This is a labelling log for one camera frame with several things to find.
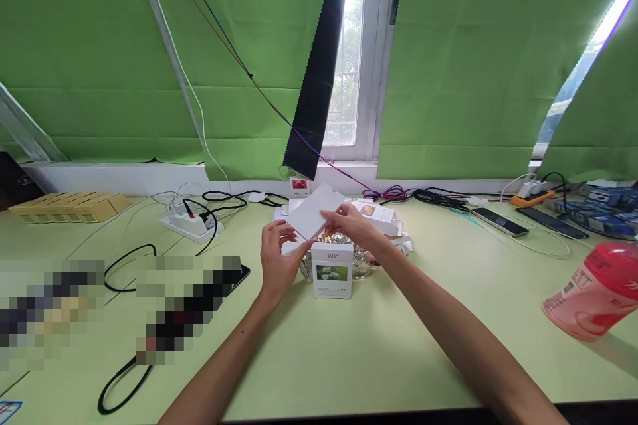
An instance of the green curtain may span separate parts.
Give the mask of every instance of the green curtain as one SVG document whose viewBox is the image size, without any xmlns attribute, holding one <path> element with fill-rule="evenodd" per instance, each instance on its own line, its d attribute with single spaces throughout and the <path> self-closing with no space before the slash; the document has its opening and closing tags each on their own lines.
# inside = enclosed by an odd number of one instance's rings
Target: green curtain
<svg viewBox="0 0 638 425">
<path fill-rule="evenodd" d="M 638 177 L 638 0 L 630 0 L 556 127 L 541 172 L 573 183 Z"/>
<path fill-rule="evenodd" d="M 211 153 L 231 179 L 285 176 L 289 127 L 191 0 L 161 1 L 205 112 Z M 292 121 L 323 0 L 208 2 Z M 0 3 L 0 80 L 73 161 L 207 160 L 148 0 Z M 207 171 L 223 178 L 214 166 Z"/>
<path fill-rule="evenodd" d="M 381 179 L 527 171 L 540 126 L 612 0 L 400 0 Z"/>
</svg>

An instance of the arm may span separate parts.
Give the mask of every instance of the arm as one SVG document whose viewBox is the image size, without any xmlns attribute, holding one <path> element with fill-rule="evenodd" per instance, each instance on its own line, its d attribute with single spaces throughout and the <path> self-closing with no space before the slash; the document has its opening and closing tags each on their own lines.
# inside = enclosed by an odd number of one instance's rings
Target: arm
<svg viewBox="0 0 638 425">
<path fill-rule="evenodd" d="M 305 242 L 293 256 L 286 257 L 281 254 L 281 245 L 288 240 L 296 242 L 296 235 L 285 221 L 275 221 L 264 227 L 261 291 L 235 330 L 166 410 L 159 425 L 210 425 L 221 420 L 264 325 L 292 285 L 301 257 L 313 243 L 312 240 Z"/>
<path fill-rule="evenodd" d="M 327 234 L 340 231 L 369 250 L 395 282 L 452 364 L 504 422 L 566 424 L 505 346 L 463 304 L 426 276 L 357 209 L 322 211 Z"/>
</svg>

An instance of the orange charger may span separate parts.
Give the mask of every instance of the orange charger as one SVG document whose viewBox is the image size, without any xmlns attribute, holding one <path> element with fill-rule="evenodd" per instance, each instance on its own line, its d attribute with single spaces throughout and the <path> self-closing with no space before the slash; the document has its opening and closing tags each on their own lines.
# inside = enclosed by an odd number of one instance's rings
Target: orange charger
<svg viewBox="0 0 638 425">
<path fill-rule="evenodd" d="M 523 207 L 523 208 L 532 207 L 542 203 L 546 199 L 549 199 L 550 197 L 554 196 L 555 194 L 556 192 L 553 189 L 544 189 L 543 191 L 540 191 L 539 193 L 536 193 L 535 195 L 530 195 L 528 198 L 512 196 L 510 197 L 510 204 L 513 204 L 514 206 L 518 206 L 518 207 Z"/>
</svg>

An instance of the white charger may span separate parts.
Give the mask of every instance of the white charger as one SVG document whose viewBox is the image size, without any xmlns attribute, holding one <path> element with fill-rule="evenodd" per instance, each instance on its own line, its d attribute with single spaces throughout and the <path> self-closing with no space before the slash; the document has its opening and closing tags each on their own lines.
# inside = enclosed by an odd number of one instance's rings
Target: white charger
<svg viewBox="0 0 638 425">
<path fill-rule="evenodd" d="M 521 186 L 516 196 L 523 199 L 526 198 L 527 196 L 532 194 L 532 188 L 534 188 L 534 186 L 535 186 L 534 181 L 528 181 L 527 183 L 523 184 L 523 186 Z"/>
</svg>

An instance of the smartphone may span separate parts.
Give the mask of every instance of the smartphone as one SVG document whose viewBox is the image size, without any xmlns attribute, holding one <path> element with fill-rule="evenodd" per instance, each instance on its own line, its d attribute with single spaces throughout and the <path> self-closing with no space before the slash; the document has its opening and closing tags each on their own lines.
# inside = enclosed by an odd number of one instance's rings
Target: smartphone
<svg viewBox="0 0 638 425">
<path fill-rule="evenodd" d="M 530 219 L 534 219 L 539 224 L 542 224 L 543 226 L 547 226 L 549 229 L 555 230 L 556 232 L 560 232 L 561 234 L 565 234 L 566 236 L 569 236 L 570 238 L 587 239 L 589 237 L 589 234 L 587 234 L 586 232 L 583 232 L 580 229 L 571 227 L 569 224 L 565 223 L 564 221 L 561 221 L 560 219 L 557 219 L 548 214 L 545 214 L 544 212 L 539 211 L 538 209 L 516 208 L 516 210 L 519 213 L 523 214 L 524 216 L 527 216 Z"/>
<path fill-rule="evenodd" d="M 493 225 L 496 229 L 500 229 L 505 234 L 509 234 L 511 237 L 521 237 L 525 234 L 529 234 L 529 230 L 523 226 L 519 226 L 515 222 L 505 219 L 503 216 L 499 216 L 493 211 L 487 208 L 473 209 L 472 214 L 483 219 L 488 224 Z"/>
</svg>

